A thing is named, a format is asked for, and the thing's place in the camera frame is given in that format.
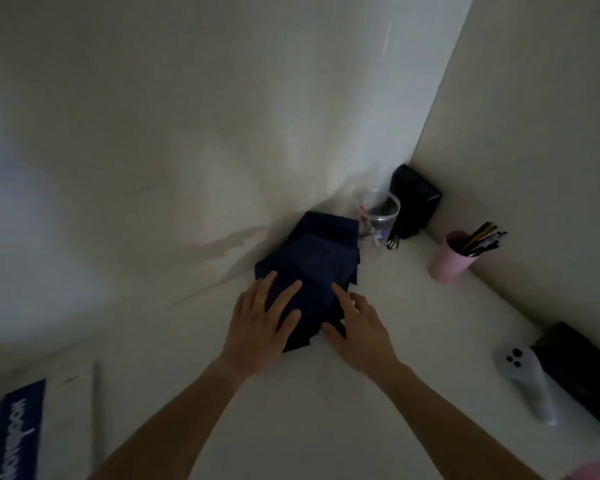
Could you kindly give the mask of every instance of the white game controller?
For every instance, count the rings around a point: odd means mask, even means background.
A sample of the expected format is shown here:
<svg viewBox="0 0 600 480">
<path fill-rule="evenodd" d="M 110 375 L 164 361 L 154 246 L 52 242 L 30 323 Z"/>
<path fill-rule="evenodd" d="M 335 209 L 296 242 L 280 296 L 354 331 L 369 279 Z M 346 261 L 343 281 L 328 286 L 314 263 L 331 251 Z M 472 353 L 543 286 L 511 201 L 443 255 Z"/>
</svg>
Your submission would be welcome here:
<svg viewBox="0 0 600 480">
<path fill-rule="evenodd" d="M 519 344 L 506 346 L 497 352 L 495 360 L 498 370 L 520 386 L 536 417 L 556 426 L 558 418 L 544 370 L 533 350 Z"/>
</svg>

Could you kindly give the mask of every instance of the transparent cup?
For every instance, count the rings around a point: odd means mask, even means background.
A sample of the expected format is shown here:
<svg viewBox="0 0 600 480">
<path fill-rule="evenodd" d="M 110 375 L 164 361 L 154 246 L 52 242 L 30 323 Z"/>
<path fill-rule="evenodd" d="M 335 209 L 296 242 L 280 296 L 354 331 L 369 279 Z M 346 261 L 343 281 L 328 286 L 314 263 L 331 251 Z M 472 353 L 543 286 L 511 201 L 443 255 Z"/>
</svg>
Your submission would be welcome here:
<svg viewBox="0 0 600 480">
<path fill-rule="evenodd" d="M 376 246 L 383 246 L 400 212 L 400 201 L 391 192 L 380 189 L 368 189 L 356 197 L 358 220 L 360 222 L 358 237 L 360 240 L 373 241 Z"/>
</svg>

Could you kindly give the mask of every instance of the pink pen holder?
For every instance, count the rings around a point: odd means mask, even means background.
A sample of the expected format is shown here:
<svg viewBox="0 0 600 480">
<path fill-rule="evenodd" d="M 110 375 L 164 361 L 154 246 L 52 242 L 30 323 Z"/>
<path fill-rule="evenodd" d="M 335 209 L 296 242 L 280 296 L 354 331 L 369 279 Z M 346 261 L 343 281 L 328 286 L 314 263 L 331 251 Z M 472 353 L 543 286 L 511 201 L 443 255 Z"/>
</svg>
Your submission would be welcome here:
<svg viewBox="0 0 600 480">
<path fill-rule="evenodd" d="M 472 265 L 478 257 L 462 256 L 457 251 L 464 245 L 469 235 L 461 230 L 453 230 L 445 236 L 445 240 L 429 262 L 429 275 L 439 283 L 449 283 Z"/>
</svg>

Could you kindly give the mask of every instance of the person's left hand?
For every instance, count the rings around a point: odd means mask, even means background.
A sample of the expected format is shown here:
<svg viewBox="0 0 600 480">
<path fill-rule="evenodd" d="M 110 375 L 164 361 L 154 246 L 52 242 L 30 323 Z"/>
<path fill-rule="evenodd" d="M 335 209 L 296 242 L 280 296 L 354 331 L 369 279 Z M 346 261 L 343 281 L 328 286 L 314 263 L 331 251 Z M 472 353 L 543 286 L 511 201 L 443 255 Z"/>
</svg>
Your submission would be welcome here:
<svg viewBox="0 0 600 480">
<path fill-rule="evenodd" d="M 300 320 L 300 310 L 293 310 L 280 325 L 280 330 L 276 330 L 280 314 L 302 287 L 299 280 L 282 291 L 270 309 L 265 311 L 265 302 L 277 275 L 272 271 L 264 280 L 254 282 L 246 292 L 240 293 L 233 308 L 229 332 L 218 362 L 229 368 L 239 384 L 282 354 L 289 335 Z"/>
</svg>

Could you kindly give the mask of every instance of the hand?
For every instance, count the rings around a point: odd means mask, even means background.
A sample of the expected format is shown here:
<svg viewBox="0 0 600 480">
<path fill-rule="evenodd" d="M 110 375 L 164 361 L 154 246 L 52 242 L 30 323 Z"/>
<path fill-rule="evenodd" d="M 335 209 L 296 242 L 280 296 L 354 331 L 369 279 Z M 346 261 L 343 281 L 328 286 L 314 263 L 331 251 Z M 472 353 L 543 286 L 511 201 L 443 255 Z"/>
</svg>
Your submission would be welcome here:
<svg viewBox="0 0 600 480">
<path fill-rule="evenodd" d="M 264 304 L 277 275 L 272 271 L 264 280 L 256 281 L 246 292 L 240 293 L 233 307 L 229 332 L 217 363 L 227 368 L 238 385 L 282 354 L 289 335 L 300 320 L 300 310 L 293 310 L 276 331 L 280 314 L 302 287 L 299 280 L 282 291 L 265 311 Z"/>
<path fill-rule="evenodd" d="M 378 382 L 393 366 L 400 364 L 393 351 L 389 333 L 380 322 L 376 309 L 367 298 L 357 293 L 347 294 L 336 283 L 331 284 L 344 310 L 344 339 L 330 323 L 322 324 L 322 331 L 338 355 L 355 370 Z"/>
</svg>

